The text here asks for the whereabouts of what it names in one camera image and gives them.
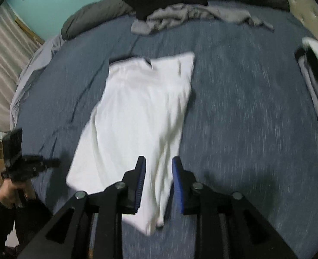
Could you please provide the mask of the person's left forearm black sleeve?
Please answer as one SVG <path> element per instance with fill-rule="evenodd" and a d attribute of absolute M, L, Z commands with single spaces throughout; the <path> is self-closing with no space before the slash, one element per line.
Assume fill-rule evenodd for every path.
<path fill-rule="evenodd" d="M 39 199 L 28 200 L 22 208 L 6 208 L 0 202 L 0 258 L 17 258 L 51 218 L 52 212 Z M 5 242 L 13 230 L 19 245 L 9 248 Z"/>

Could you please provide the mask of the person's left hand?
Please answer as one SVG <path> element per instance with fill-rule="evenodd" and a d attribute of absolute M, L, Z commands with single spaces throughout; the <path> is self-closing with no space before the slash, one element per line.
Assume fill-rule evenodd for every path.
<path fill-rule="evenodd" d="M 0 186 L 0 202 L 7 208 L 11 208 L 17 203 L 18 190 L 24 192 L 27 199 L 36 199 L 35 191 L 30 180 L 26 182 L 12 182 L 10 179 L 4 179 Z"/>

